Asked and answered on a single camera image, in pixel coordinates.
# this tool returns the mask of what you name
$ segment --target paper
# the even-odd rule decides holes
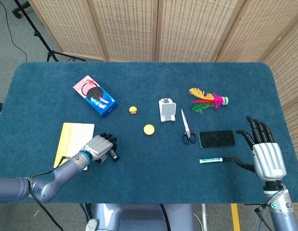
[[[94,124],[64,123],[58,144],[54,167],[57,167],[62,156],[72,157],[93,137]]]

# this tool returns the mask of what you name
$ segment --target pen cap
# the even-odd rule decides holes
[[[232,160],[231,157],[223,157],[223,161],[230,161],[230,160]]]

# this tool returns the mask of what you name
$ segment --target marker pen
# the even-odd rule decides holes
[[[205,163],[212,163],[212,162],[222,162],[222,161],[230,161],[232,160],[231,157],[224,157],[224,158],[209,158],[209,159],[200,159],[199,163],[200,164],[205,164]]]

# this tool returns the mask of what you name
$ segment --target white phone holder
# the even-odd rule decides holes
[[[161,122],[175,121],[176,104],[171,99],[159,100]]]

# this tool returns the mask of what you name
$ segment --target blue carpet tabletop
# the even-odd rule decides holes
[[[90,75],[117,101],[102,118],[73,89]],[[190,110],[193,87],[229,98],[204,114]],[[177,105],[176,121],[161,122],[159,100]],[[130,106],[137,114],[129,113]],[[14,74],[0,116],[0,176],[28,177],[52,169],[62,124],[95,124],[94,135],[118,138],[121,159],[91,163],[67,183],[54,202],[86,203],[263,203],[264,182],[234,161],[200,165],[201,158],[237,155],[253,163],[244,138],[236,145],[201,149],[182,142],[183,108],[189,127],[200,131],[250,131],[246,116],[272,129],[283,153],[283,183],[298,202],[298,161],[269,67],[263,63],[26,63]],[[147,136],[146,124],[155,132]]]

